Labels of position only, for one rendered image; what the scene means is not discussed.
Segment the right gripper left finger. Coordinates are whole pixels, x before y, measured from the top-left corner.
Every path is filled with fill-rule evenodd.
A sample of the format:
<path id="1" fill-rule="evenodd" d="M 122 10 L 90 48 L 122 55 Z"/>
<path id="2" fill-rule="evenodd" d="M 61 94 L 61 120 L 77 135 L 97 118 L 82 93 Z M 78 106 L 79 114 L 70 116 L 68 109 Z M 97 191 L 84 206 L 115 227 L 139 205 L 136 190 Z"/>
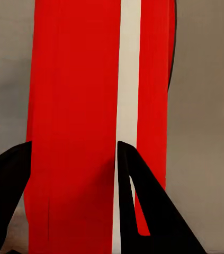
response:
<path id="1" fill-rule="evenodd" d="M 31 176 L 32 141 L 0 155 L 0 242 Z"/>

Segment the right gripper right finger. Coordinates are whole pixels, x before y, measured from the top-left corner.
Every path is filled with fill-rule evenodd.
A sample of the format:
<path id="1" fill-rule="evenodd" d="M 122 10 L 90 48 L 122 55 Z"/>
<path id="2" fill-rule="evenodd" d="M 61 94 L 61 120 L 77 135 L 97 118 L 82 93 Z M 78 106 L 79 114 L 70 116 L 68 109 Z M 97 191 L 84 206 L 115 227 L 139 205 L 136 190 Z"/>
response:
<path id="1" fill-rule="evenodd" d="M 138 150 L 118 141 L 121 254 L 207 254 Z M 150 236 L 138 233 L 132 178 Z"/>

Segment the radio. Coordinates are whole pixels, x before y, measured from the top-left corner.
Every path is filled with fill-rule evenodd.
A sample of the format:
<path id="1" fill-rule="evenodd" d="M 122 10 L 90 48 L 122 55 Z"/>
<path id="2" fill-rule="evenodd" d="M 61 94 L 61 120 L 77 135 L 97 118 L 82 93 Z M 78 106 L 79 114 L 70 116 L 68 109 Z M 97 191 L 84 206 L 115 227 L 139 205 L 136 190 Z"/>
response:
<path id="1" fill-rule="evenodd" d="M 176 0 L 35 0 L 29 254 L 121 254 L 118 141 L 165 190 L 176 28 Z"/>

